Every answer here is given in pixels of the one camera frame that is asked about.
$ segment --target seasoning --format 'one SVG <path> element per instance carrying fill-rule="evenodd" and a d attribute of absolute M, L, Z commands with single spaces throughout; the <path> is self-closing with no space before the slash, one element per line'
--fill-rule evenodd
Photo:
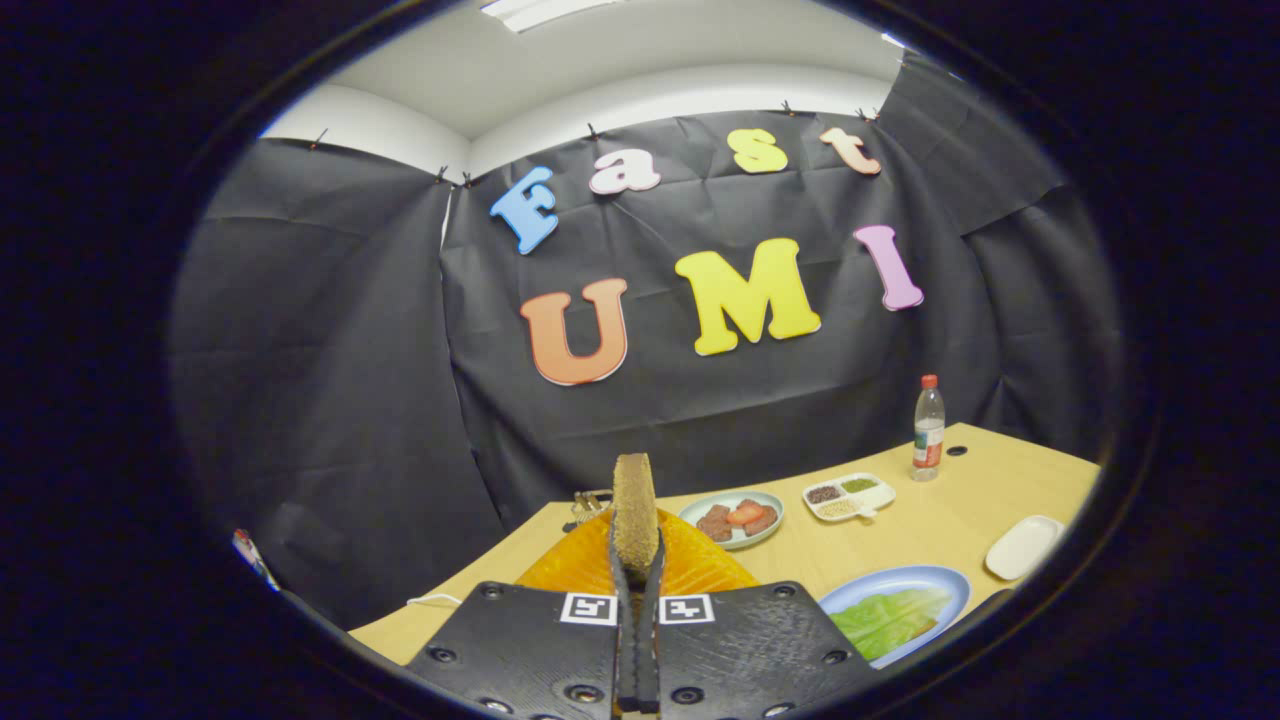
<path fill-rule="evenodd" d="M 837 489 L 833 486 L 822 486 L 820 488 L 813 488 L 812 491 L 809 491 L 809 493 L 805 495 L 805 497 L 809 500 L 809 502 L 817 505 L 819 502 L 826 502 L 828 500 L 836 500 L 841 495 L 842 493 L 840 492 L 840 489 Z"/>
<path fill-rule="evenodd" d="M 870 478 L 854 478 L 852 480 L 840 483 L 840 487 L 845 488 L 847 493 L 855 493 L 876 487 L 876 480 Z"/>
<path fill-rule="evenodd" d="M 858 506 L 854 505 L 852 501 L 840 500 L 837 502 L 831 502 L 831 503 L 827 503 L 827 505 L 823 505 L 822 507 L 819 507 L 818 509 L 818 516 L 819 518 L 840 518 L 842 515 L 849 515 L 850 512 L 855 512 L 856 510 L 858 510 Z"/>

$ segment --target green powder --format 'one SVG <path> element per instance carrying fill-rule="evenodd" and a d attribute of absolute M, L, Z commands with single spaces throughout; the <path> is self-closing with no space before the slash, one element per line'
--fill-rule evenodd
<path fill-rule="evenodd" d="M 868 478 L 854 478 L 852 480 L 840 483 L 840 487 L 845 488 L 845 492 L 847 493 L 855 493 L 876 487 L 876 480 Z"/>

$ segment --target yellow letter m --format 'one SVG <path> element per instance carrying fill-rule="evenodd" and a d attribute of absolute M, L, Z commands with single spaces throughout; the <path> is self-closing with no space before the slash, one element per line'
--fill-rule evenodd
<path fill-rule="evenodd" d="M 809 307 L 800 282 L 796 254 L 800 246 L 786 237 L 755 246 L 750 279 L 742 279 L 719 252 L 695 252 L 676 263 L 676 274 L 694 290 L 701 337 L 694 342 L 699 355 L 728 352 L 737 347 L 737 334 L 724 323 L 727 314 L 751 342 L 764 332 L 764 311 L 773 309 L 769 334 L 785 340 L 817 332 L 822 318 Z"/>

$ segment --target white wall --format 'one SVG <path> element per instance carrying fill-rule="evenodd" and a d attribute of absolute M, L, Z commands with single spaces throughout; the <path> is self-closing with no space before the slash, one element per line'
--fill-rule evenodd
<path fill-rule="evenodd" d="M 471 141 L 435 119 L 371 92 L 321 85 L 284 111 L 261 137 L 353 147 L 462 182 Z"/>
<path fill-rule="evenodd" d="M 275 120 L 262 137 L 315 140 L 353 147 L 462 182 L 517 158 L 588 135 L 675 115 L 724 110 L 794 110 L 854 115 L 879 108 L 891 82 L 799 65 L 709 65 L 654 73 L 553 100 L 485 135 L 462 135 L 404 105 L 338 85 L 321 85 Z"/>
<path fill-rule="evenodd" d="M 826 68 L 709 65 L 641 76 L 553 100 L 471 143 L 472 176 L 596 131 L 675 115 L 724 110 L 792 110 L 854 115 L 879 108 L 891 82 Z"/>

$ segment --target lettuce leaf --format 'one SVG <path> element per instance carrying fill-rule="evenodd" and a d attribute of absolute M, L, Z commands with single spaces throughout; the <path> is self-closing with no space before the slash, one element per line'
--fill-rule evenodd
<path fill-rule="evenodd" d="M 883 657 L 925 630 L 951 601 L 940 588 L 873 594 L 831 615 L 840 632 L 867 660 Z"/>

